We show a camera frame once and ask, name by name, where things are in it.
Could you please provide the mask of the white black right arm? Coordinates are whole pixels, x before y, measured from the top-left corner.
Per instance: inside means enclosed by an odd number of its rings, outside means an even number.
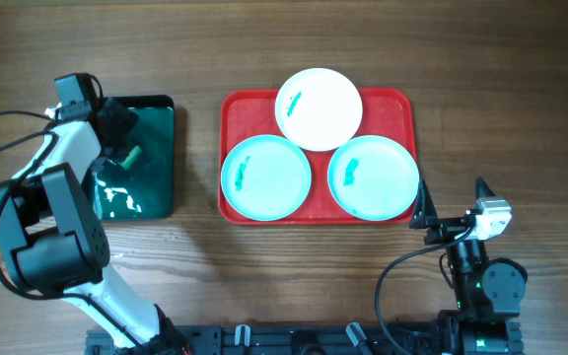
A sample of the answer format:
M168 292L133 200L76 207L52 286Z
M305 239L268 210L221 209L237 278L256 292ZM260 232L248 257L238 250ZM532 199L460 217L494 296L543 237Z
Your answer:
M425 229L424 244L445 250L458 303L432 326L432 354L522 354L521 312L528 273L509 258L490 258L485 243L503 234L512 207L482 177L475 181L474 206L456 218L440 218L424 181L418 186L411 229Z

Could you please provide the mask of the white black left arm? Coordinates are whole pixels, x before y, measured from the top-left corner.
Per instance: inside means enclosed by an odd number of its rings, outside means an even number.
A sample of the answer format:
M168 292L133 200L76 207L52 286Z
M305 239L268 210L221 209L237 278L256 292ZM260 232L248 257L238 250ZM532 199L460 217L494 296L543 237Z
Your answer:
M174 206L175 105L167 96L61 101L28 165L0 182L0 282L62 300L101 326L115 354L186 354L160 307L110 261L106 221L151 220Z

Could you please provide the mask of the green yellow sponge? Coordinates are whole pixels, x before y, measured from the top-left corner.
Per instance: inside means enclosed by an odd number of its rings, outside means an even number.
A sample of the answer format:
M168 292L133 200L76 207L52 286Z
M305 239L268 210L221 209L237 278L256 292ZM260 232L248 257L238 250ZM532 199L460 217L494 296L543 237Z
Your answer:
M135 163L137 158L141 155L141 152L142 150L139 146L134 146L129 151L129 153L120 161L120 166L125 170L129 170Z

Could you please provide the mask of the white plate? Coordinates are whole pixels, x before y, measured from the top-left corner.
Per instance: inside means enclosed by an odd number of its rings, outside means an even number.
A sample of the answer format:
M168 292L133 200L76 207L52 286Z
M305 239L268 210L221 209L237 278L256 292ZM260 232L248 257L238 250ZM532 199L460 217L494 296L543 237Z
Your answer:
M310 68L279 89L274 114L283 135L302 149L324 152L349 141L359 129L363 103L355 85L328 68Z

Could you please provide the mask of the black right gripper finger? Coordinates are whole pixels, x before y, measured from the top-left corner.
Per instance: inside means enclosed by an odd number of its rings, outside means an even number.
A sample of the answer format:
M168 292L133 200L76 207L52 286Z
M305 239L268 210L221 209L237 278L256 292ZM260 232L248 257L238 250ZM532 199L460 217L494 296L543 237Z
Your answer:
M494 197L495 193L488 186L486 181L482 176L479 176L475 180L475 198L480 199L484 197Z
M430 229L438 226L438 214L424 179L419 182L415 205L409 221L410 229Z

